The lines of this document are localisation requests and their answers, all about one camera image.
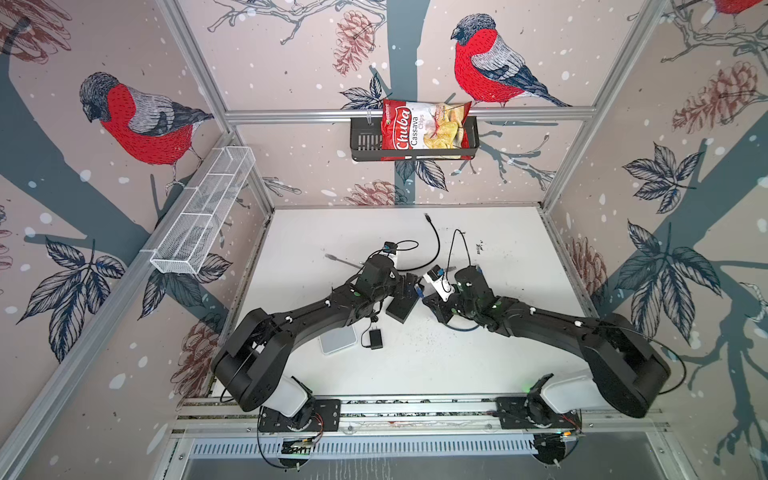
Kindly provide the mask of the black network switch box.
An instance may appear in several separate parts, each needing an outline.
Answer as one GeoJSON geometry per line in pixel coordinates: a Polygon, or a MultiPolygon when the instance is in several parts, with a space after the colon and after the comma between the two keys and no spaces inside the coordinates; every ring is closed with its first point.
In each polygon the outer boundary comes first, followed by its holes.
{"type": "Polygon", "coordinates": [[[404,292],[396,293],[393,296],[386,308],[386,314],[399,323],[404,324],[419,300],[418,291],[413,287],[409,287],[404,292]]]}

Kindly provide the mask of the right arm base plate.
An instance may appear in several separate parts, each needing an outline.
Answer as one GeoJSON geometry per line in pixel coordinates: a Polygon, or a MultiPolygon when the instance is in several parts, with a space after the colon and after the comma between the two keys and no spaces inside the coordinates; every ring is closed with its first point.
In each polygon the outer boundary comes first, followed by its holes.
{"type": "Polygon", "coordinates": [[[496,414],[504,430],[536,428],[579,430],[580,417],[574,413],[557,413],[543,400],[511,396],[495,399],[496,414]]]}

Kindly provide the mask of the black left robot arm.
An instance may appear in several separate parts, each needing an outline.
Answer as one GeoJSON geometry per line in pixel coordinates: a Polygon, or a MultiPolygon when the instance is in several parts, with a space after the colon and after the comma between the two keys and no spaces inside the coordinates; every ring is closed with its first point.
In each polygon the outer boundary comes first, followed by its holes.
{"type": "Polygon", "coordinates": [[[412,273],[401,273],[394,260],[375,254],[344,284],[314,303],[288,312],[247,313],[211,362],[211,372],[245,411],[260,407],[294,417],[309,409],[313,397],[298,380],[284,375],[291,353],[332,330],[378,315],[386,299],[405,320],[422,289],[412,273]]]}

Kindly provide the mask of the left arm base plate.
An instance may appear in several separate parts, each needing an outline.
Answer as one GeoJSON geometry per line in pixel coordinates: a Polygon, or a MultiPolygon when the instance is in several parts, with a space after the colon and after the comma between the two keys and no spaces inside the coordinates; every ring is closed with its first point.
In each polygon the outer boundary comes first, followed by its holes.
{"type": "Polygon", "coordinates": [[[263,407],[258,422],[259,433],[337,432],[341,416],[339,399],[311,399],[294,416],[263,407]]]}

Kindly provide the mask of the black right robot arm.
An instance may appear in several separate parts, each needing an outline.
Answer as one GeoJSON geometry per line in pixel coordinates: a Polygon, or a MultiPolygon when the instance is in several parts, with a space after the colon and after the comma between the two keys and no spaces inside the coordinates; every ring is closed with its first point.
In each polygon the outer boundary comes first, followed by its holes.
{"type": "Polygon", "coordinates": [[[671,370],[651,340],[635,331],[625,317],[576,317],[539,309],[517,298],[498,296],[482,270],[470,265],[455,273],[453,283],[438,266],[424,279],[435,292],[423,304],[441,324],[455,316],[504,337],[537,341],[580,357],[592,382],[614,410],[644,417],[661,394],[671,370]]]}

